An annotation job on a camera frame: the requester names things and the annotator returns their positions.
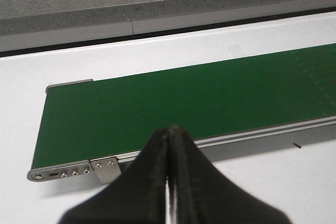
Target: gray floor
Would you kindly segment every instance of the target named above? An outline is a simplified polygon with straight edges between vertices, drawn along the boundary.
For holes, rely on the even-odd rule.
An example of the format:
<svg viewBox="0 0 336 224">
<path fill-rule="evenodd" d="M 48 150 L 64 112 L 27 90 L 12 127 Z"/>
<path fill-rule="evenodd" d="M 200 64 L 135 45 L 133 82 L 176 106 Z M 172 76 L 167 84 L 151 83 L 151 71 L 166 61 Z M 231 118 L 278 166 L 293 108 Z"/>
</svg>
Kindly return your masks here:
<svg viewBox="0 0 336 224">
<path fill-rule="evenodd" d="M 0 0 L 0 51 L 336 6 L 336 0 Z"/>
</svg>

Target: white surface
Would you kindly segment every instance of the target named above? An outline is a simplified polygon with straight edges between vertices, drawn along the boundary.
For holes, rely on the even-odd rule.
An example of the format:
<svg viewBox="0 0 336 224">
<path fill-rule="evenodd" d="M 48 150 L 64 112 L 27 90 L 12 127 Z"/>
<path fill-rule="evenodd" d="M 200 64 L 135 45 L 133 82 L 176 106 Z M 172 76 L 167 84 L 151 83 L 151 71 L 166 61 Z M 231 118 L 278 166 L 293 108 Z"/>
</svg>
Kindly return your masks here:
<svg viewBox="0 0 336 224">
<path fill-rule="evenodd" d="M 26 179 L 50 84 L 253 56 L 336 42 L 336 13 L 0 58 L 0 223 L 56 223 L 100 191 L 94 174 Z M 294 223 L 334 223 L 336 141 L 225 162 L 229 178 Z"/>
</svg>

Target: small black mark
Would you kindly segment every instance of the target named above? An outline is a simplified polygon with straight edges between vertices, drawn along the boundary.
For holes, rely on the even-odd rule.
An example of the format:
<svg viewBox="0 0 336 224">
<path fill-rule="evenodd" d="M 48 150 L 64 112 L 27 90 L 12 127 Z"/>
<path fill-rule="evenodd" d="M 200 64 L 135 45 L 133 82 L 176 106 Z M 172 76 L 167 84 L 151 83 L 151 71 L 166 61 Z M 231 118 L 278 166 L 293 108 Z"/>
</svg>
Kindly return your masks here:
<svg viewBox="0 0 336 224">
<path fill-rule="evenodd" d="M 302 147 L 301 147 L 301 145 L 298 145 L 298 144 L 296 144 L 296 143 L 293 143 L 293 145 L 295 145 L 297 148 L 299 148 L 299 149 L 301 149 Z"/>
</svg>

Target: green belt surface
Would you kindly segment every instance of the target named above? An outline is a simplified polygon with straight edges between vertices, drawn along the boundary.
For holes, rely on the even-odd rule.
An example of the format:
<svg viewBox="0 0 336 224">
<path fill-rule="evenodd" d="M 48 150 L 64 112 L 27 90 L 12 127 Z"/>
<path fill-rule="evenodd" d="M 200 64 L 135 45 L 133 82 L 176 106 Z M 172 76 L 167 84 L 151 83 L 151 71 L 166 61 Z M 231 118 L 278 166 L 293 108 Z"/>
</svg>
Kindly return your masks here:
<svg viewBox="0 0 336 224">
<path fill-rule="evenodd" d="M 137 151 L 172 124 L 199 139 L 332 115 L 336 44 L 52 87 L 32 169 Z"/>
</svg>

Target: green conveyor belt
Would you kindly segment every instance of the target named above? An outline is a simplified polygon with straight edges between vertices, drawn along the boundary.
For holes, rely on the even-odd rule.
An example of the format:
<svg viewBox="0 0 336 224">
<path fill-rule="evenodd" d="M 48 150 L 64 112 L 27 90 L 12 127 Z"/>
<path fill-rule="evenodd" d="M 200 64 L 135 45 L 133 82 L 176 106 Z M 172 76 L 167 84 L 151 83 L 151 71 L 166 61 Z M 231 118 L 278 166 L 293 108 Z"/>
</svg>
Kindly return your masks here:
<svg viewBox="0 0 336 224">
<path fill-rule="evenodd" d="M 32 169 L 140 150 L 172 124 L 198 139 L 331 115 L 336 44 L 53 87 Z"/>
</svg>

